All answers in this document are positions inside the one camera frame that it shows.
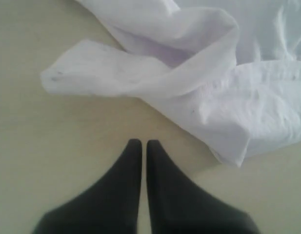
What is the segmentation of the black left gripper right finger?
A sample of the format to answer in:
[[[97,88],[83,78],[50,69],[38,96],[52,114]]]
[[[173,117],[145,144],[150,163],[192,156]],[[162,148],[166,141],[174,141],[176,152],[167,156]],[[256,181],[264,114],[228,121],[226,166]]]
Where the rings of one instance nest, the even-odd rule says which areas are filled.
[[[255,234],[249,214],[212,196],[173,162],[158,140],[147,142],[146,183],[154,234]]]

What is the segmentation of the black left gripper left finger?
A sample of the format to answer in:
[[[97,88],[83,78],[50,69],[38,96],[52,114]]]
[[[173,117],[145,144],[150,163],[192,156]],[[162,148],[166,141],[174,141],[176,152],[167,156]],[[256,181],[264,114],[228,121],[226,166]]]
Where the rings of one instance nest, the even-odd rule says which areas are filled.
[[[128,141],[106,174],[79,196],[47,212],[35,234],[137,233],[142,144]]]

